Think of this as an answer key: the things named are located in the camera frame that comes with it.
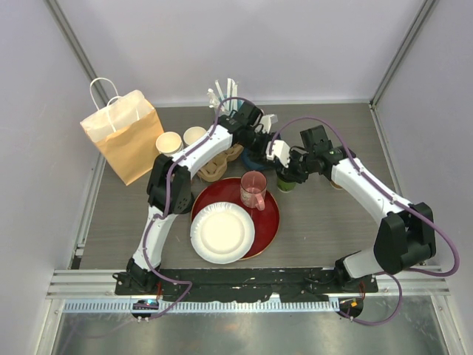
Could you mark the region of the brown paper bag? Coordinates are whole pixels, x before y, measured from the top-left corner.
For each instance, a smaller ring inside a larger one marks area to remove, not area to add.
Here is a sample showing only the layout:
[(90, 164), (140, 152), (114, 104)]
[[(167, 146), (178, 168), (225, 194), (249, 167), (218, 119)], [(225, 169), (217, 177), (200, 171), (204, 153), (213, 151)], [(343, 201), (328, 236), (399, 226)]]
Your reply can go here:
[(152, 169), (155, 141), (164, 133), (156, 109), (138, 89), (116, 94), (81, 127), (127, 186)]

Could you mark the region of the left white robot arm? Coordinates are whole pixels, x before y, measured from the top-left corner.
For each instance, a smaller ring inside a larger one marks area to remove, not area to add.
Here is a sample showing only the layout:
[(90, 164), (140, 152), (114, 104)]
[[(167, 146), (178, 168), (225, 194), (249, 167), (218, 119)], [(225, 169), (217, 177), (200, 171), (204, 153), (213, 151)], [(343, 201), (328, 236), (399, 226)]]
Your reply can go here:
[(157, 290), (161, 280), (170, 280), (158, 273), (163, 247), (176, 218), (191, 211), (191, 180), (204, 165), (235, 143), (266, 158), (271, 125), (277, 116), (265, 115), (244, 98), (236, 100), (242, 102), (238, 110), (222, 113), (222, 105), (217, 107), (213, 125), (195, 143), (172, 156), (155, 159), (146, 188), (149, 209), (140, 245), (126, 270), (112, 275), (117, 295), (148, 295)]

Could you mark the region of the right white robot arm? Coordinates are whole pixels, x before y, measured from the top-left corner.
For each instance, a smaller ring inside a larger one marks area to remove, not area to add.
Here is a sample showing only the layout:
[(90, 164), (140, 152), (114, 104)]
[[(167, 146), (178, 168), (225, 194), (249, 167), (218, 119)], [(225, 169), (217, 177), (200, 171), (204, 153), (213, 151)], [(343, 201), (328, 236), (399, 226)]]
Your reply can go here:
[(290, 147), (276, 140), (267, 156), (278, 160), (278, 176), (289, 183), (304, 183), (313, 173), (348, 192), (379, 224), (373, 246), (335, 262), (337, 289), (352, 291), (361, 278), (400, 271), (436, 254), (433, 212), (425, 203), (412, 204), (388, 189), (343, 146), (334, 146), (322, 125), (300, 133), (303, 146)]

